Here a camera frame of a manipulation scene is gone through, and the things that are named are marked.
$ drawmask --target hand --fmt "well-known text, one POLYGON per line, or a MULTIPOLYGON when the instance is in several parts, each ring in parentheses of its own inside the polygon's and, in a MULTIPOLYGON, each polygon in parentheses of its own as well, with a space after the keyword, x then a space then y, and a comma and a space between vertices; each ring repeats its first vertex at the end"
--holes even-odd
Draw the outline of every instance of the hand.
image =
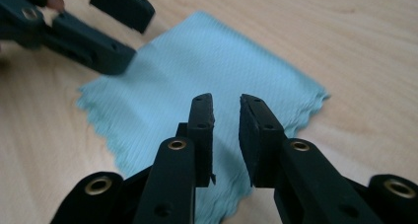
POLYGON ((46 7, 62 12, 64 11, 64 0, 47 0, 46 7))

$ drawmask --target blue cloth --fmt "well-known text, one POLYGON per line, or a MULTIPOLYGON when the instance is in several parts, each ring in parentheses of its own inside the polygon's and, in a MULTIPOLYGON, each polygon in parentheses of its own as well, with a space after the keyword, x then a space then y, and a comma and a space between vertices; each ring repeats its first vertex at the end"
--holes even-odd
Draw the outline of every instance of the blue cloth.
POLYGON ((263 99, 289 137, 308 124, 326 98, 314 80, 204 12, 140 49, 121 76, 81 88, 78 106, 125 177, 152 165, 160 143, 186 122, 191 99, 211 93, 217 184, 196 193, 196 223, 219 223, 250 194, 238 134, 240 95, 263 99))

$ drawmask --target wood grain surface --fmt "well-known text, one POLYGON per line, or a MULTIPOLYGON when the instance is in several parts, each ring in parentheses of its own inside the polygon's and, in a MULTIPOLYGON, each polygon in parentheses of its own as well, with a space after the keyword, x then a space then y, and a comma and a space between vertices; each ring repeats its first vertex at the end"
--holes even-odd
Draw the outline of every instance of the wood grain surface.
MULTIPOLYGON (((212 14, 328 90, 298 136, 343 176, 366 185, 389 173, 418 184, 418 0, 149 0, 157 15, 144 36, 88 1, 65 0, 66 9, 135 48, 197 10, 212 14)), ((0 223, 48 223, 80 179, 117 172, 75 106, 77 89, 99 75, 46 48, 1 46, 0 223)), ((257 189, 224 223, 280 223, 272 190, 257 189)))

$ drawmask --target light blue microfiber cloth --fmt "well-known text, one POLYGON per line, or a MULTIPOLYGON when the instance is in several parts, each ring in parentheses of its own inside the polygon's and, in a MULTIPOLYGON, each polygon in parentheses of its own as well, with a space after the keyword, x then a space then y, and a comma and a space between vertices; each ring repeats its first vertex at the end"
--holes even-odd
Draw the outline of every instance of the light blue microfiber cloth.
POLYGON ((250 194, 238 134, 240 96, 263 99, 289 137, 327 97, 314 80, 204 12, 140 49, 127 71, 81 88, 78 106, 107 139, 125 177, 154 162, 160 143, 187 122, 191 99, 213 96, 215 186, 196 193, 196 223, 219 223, 250 194))

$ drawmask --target wooden table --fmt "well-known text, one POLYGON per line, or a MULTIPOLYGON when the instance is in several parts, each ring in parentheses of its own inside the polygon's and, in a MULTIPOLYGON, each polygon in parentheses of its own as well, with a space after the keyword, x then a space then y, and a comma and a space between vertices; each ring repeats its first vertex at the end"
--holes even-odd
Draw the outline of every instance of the wooden table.
MULTIPOLYGON (((144 36, 88 0, 65 0, 78 18, 137 48, 204 10, 315 78, 331 94, 299 137, 343 176, 418 183, 418 0, 150 0, 144 36)), ((52 12, 46 11, 49 20, 52 12)), ((117 171, 105 140, 77 109, 77 89, 99 75, 43 48, 2 42, 0 223, 47 223, 84 176, 117 171)), ((245 198, 225 223, 278 223, 272 190, 245 198)))

